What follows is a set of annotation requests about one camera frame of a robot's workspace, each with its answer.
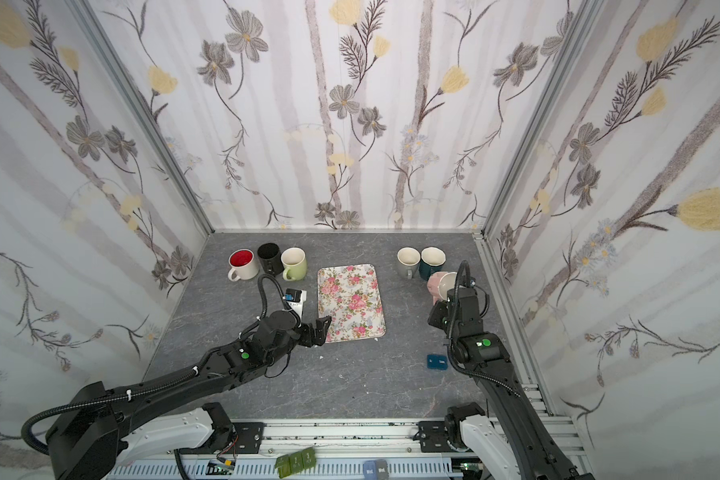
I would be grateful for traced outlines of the black mug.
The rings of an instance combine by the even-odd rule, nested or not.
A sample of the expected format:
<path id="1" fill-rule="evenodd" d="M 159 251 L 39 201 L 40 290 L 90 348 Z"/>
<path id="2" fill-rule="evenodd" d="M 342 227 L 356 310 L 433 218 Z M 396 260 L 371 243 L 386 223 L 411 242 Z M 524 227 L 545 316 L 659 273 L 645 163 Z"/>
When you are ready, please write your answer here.
<path id="1" fill-rule="evenodd" d="M 273 242 L 260 245 L 256 252 L 264 273 L 277 276 L 284 271 L 280 247 Z"/>

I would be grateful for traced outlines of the dark green mug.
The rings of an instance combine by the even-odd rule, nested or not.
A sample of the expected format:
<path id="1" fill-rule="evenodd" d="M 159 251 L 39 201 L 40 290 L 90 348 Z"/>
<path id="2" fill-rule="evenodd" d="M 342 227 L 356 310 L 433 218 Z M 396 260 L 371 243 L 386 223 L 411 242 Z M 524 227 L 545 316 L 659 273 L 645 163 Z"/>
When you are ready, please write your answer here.
<path id="1" fill-rule="evenodd" d="M 429 278 L 437 272 L 440 272 L 446 262 L 446 254 L 437 247 L 426 247 L 421 251 L 421 259 L 419 263 L 419 275 L 423 280 Z"/>

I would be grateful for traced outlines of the white mug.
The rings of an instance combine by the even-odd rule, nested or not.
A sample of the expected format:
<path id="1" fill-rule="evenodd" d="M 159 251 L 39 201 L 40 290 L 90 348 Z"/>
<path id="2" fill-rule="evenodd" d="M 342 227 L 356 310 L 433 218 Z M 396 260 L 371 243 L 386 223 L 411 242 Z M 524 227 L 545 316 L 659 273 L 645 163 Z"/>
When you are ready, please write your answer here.
<path id="1" fill-rule="evenodd" d="M 227 278 L 231 282 L 255 279 L 259 274 L 259 263 L 250 249 L 239 249 L 229 256 L 230 269 Z"/>

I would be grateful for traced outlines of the grey mug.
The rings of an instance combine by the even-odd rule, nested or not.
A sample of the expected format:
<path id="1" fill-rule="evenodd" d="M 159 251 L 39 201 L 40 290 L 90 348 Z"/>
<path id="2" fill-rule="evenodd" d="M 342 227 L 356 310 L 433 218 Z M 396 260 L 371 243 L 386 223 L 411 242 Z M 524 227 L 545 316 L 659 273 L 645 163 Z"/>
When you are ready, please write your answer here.
<path id="1" fill-rule="evenodd" d="M 396 254 L 397 274 L 406 280 L 413 279 L 418 272 L 421 261 L 420 252 L 413 247 L 403 247 Z"/>

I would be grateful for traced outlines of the pink mug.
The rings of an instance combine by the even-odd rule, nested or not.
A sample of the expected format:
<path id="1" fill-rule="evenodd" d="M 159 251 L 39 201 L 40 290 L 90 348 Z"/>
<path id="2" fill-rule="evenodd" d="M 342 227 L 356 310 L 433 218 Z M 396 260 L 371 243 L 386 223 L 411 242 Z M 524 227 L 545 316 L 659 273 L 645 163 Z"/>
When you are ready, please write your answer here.
<path id="1" fill-rule="evenodd" d="M 440 271 L 430 276 L 427 281 L 427 290 L 432 297 L 433 304 L 448 299 L 448 292 L 455 287 L 456 279 L 456 272 Z"/>

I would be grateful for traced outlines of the light green mug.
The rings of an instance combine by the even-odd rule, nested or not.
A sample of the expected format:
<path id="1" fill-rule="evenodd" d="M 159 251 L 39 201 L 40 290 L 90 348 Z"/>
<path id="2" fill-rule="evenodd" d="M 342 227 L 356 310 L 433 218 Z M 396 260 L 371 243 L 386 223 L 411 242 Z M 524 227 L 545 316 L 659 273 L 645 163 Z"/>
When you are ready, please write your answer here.
<path id="1" fill-rule="evenodd" d="M 308 265 L 305 252 L 298 247 L 286 249 L 281 254 L 284 267 L 282 277 L 285 281 L 300 281 L 307 275 Z"/>

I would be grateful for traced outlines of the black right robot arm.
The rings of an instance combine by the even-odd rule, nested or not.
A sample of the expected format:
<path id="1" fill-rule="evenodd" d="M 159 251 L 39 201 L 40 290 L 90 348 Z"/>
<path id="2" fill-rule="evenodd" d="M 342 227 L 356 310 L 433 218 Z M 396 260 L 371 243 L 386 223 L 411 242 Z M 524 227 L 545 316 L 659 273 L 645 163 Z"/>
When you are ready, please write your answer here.
<path id="1" fill-rule="evenodd" d="M 446 335 L 446 358 L 454 371 L 475 381 L 502 432 L 476 405 L 451 409 L 445 417 L 449 446 L 469 450 L 484 465 L 485 479 L 591 479 L 564 454 L 524 393 L 507 348 L 484 329 L 477 286 L 467 261 L 454 288 L 438 301 L 428 324 Z"/>

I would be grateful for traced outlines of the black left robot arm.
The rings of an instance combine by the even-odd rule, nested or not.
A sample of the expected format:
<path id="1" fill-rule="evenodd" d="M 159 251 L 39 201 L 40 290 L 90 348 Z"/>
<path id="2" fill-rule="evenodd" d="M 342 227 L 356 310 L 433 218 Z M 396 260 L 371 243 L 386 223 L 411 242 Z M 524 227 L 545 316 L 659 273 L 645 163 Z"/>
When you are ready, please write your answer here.
<path id="1" fill-rule="evenodd" d="M 307 324 L 284 302 L 263 309 L 239 337 L 208 350 L 194 365 L 155 380 L 107 389 L 100 382 L 72 402 L 37 413 L 21 428 L 22 440 L 51 459 L 58 479 L 102 479 L 132 450 L 127 436 L 193 401 L 233 390 L 259 377 L 297 346 L 325 344 L 332 318 Z"/>

